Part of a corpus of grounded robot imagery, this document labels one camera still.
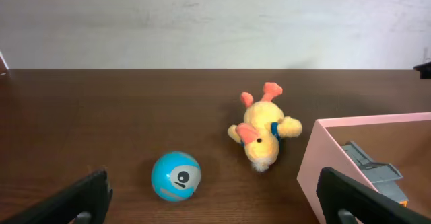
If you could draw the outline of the yellow grey toy truck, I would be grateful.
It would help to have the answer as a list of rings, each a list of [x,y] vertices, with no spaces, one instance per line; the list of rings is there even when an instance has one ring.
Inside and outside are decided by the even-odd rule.
[[[397,184],[403,175],[394,165],[376,162],[353,141],[341,148],[381,194],[407,206],[409,199]]]

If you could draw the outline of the pink box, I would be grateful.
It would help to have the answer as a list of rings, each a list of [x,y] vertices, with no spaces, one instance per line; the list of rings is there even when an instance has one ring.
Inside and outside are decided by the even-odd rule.
[[[407,207],[430,216],[430,113],[357,116],[320,119],[312,129],[297,180],[319,223],[325,222],[317,196],[324,167],[375,188],[344,151],[350,141],[375,162],[398,169],[403,177],[397,185],[407,197]]]

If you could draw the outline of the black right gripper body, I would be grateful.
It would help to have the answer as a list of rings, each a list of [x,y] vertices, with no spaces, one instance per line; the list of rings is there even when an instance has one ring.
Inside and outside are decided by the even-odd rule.
[[[431,62],[430,61],[428,61],[426,63],[422,63],[420,65],[416,65],[413,69],[420,73],[421,79],[430,79],[431,78]]]

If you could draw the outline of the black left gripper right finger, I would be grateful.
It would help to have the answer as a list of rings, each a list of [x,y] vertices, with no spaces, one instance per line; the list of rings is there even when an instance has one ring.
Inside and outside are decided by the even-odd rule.
[[[327,223],[430,224],[430,219],[332,167],[324,167],[317,196]]]

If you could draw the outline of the yellow plush duck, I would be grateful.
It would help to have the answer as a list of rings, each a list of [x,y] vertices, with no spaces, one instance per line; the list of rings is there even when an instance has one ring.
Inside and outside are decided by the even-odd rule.
[[[276,162],[283,138],[302,133],[301,122],[286,116],[273,102],[282,93],[282,87],[274,82],[264,84],[259,101],[249,92],[241,93],[240,100],[246,107],[243,122],[228,128],[228,136],[243,146],[251,166],[258,172],[268,170]]]

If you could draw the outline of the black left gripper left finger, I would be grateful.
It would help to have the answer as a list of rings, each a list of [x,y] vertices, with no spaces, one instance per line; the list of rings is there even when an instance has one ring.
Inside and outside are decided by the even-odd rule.
[[[113,196],[107,171],[96,170],[60,192],[3,220],[3,224],[103,224]]]

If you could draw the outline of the blue ball with eye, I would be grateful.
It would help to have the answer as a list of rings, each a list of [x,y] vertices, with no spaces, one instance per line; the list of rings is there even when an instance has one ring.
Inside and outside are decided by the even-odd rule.
[[[191,155],[173,151],[155,162],[151,182],[154,192],[169,202],[190,199],[201,181],[201,168]]]

